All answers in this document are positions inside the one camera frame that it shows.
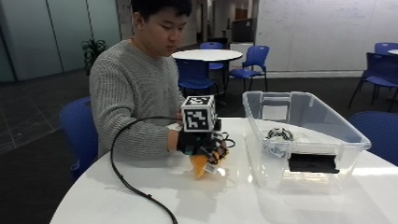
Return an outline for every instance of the white round table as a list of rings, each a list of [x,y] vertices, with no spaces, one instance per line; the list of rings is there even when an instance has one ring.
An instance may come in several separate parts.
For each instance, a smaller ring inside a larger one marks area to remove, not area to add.
[[[340,195],[259,189],[246,153],[247,128],[247,119],[222,119],[222,130],[237,146],[221,164],[225,173],[201,180],[194,179],[187,156],[178,152],[139,161],[116,155],[126,181],[170,209],[179,224],[398,223],[398,167],[363,151]],[[171,221],[157,205],[125,188],[105,154],[69,189],[50,220],[50,224],[69,223]]]
[[[388,53],[390,53],[390,54],[394,54],[394,55],[398,55],[398,49],[391,49],[391,50],[388,50]]]
[[[203,60],[207,63],[229,62],[241,56],[241,52],[229,49],[190,49],[173,53],[177,59]]]

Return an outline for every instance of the glass wall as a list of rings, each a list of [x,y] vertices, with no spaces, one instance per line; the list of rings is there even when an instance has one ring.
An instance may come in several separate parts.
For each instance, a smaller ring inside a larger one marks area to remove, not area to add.
[[[112,47],[121,41],[116,0],[86,0],[94,38]]]
[[[85,1],[48,0],[48,9],[64,71],[82,68],[81,43],[92,38]]]
[[[9,58],[2,44],[2,38],[0,36],[0,82],[12,82],[12,81],[14,81],[14,78],[12,75]]]
[[[1,1],[1,7],[1,27],[18,80],[61,73],[46,1]]]

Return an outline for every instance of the potted plant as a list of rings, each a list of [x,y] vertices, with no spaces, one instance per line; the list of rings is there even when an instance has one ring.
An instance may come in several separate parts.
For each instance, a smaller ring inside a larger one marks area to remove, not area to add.
[[[106,50],[108,45],[104,40],[89,39],[82,42],[82,50],[85,51],[85,74],[89,76],[90,67],[94,64],[100,54]]]

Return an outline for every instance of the whiteboard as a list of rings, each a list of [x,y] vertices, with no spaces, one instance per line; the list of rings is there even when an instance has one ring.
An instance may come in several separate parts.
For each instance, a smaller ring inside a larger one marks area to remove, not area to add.
[[[259,0],[255,44],[269,71],[366,69],[374,43],[398,42],[398,0]]]

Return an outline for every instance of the man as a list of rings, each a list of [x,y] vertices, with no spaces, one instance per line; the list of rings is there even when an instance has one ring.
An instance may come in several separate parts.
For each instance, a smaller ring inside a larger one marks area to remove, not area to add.
[[[100,136],[98,157],[110,149],[120,129],[133,120],[174,118],[183,102],[173,57],[190,0],[133,0],[134,36],[98,57],[89,76],[93,118]],[[114,150],[133,158],[157,157],[177,149],[175,121],[139,121],[117,138]]]

